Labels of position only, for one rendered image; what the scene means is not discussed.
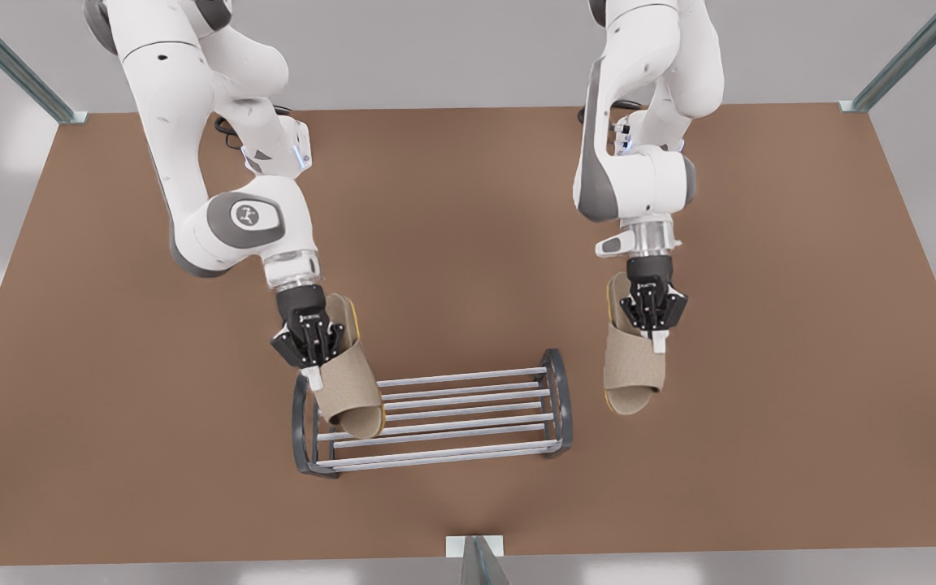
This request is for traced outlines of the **silver frame post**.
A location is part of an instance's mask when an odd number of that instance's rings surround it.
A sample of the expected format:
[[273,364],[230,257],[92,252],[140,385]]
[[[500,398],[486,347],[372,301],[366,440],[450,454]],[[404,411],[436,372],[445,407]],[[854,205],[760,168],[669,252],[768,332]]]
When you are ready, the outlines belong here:
[[88,112],[73,110],[1,37],[0,70],[57,124],[78,125],[88,122]]
[[837,102],[839,110],[870,112],[935,46],[936,12],[853,99]]
[[445,555],[461,559],[460,585],[510,585],[499,563],[505,555],[502,535],[446,536]]

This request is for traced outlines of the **grey metal shoe rack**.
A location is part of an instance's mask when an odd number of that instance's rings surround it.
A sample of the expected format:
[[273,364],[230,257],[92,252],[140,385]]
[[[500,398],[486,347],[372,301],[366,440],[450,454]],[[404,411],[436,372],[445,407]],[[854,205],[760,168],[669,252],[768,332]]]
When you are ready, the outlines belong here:
[[556,348],[528,369],[386,380],[379,388],[385,428],[375,438],[354,438],[326,421],[298,378],[291,447],[300,473],[334,479],[423,464],[553,458],[573,444],[567,371]]

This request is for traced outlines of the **beige slipper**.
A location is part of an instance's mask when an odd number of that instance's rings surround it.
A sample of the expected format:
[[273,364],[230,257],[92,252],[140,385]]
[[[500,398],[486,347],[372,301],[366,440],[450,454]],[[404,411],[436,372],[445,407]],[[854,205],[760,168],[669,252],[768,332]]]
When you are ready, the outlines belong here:
[[378,380],[364,353],[354,304],[331,293],[326,311],[331,322],[342,325],[338,354],[324,363],[323,389],[314,394],[322,416],[357,440],[371,440],[385,428],[385,411]]
[[629,297],[624,271],[608,284],[609,326],[603,364],[606,403],[615,414],[638,414],[665,384],[665,355],[654,351],[650,338],[631,325],[621,308]]

